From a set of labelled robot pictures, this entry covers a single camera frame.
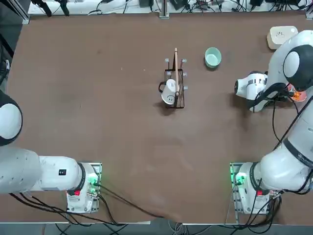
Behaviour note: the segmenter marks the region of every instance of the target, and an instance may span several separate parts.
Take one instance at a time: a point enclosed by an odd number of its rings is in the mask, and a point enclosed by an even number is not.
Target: white mug
[[[161,97],[166,104],[174,104],[176,93],[176,81],[174,79],[167,79],[166,83],[160,82],[158,91],[161,93]]]

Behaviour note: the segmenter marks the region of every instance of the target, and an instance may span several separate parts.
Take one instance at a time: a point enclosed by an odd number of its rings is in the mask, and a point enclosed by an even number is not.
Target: floor
[[[30,0],[21,0],[21,4],[25,9],[28,9]],[[22,21],[5,6],[0,4],[0,32],[8,41],[12,49],[15,49],[18,37],[22,28]],[[61,224],[59,227],[64,230],[68,225]],[[188,226],[190,234],[196,234],[207,226],[193,225]],[[229,235],[233,230],[212,226],[209,231],[203,235]],[[32,235],[58,235],[60,231],[56,228],[55,224],[0,224],[1,235],[16,235],[16,234],[32,234]],[[68,235],[109,235],[111,232],[103,224],[94,224],[91,227],[81,227],[72,225],[67,231]],[[165,219],[156,219],[150,225],[129,225],[123,231],[122,235],[171,235],[173,232],[170,230],[168,221]],[[313,227],[305,226],[272,226],[267,232],[268,235],[305,235],[312,234]],[[247,235],[252,234],[249,230],[238,231],[237,234]]]

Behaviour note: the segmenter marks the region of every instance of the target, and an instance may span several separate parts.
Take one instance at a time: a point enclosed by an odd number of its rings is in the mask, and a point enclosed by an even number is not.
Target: wooden stick
[[[176,74],[176,92],[179,93],[179,85],[178,85],[178,56],[177,56],[177,48],[175,48],[175,74]]]

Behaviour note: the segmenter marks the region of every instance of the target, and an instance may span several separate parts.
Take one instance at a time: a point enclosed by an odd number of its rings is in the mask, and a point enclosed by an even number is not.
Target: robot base
[[[236,220],[238,221],[238,212],[251,214],[255,194],[253,214],[259,212],[260,208],[269,200],[269,192],[258,191],[251,184],[250,169],[253,163],[231,163],[230,177],[233,188],[233,200],[235,206]],[[268,206],[263,208],[259,214],[268,213]]]
[[[100,187],[94,183],[101,183],[102,163],[81,163],[86,177],[83,188],[74,195],[67,192],[67,211],[72,213],[93,213],[99,211]]]

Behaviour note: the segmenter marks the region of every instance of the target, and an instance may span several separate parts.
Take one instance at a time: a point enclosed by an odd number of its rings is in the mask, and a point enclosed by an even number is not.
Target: mug handle
[[[158,91],[160,93],[163,93],[163,90],[161,90],[161,88],[160,88],[162,85],[166,85],[166,82],[160,82],[160,84],[158,85]]]

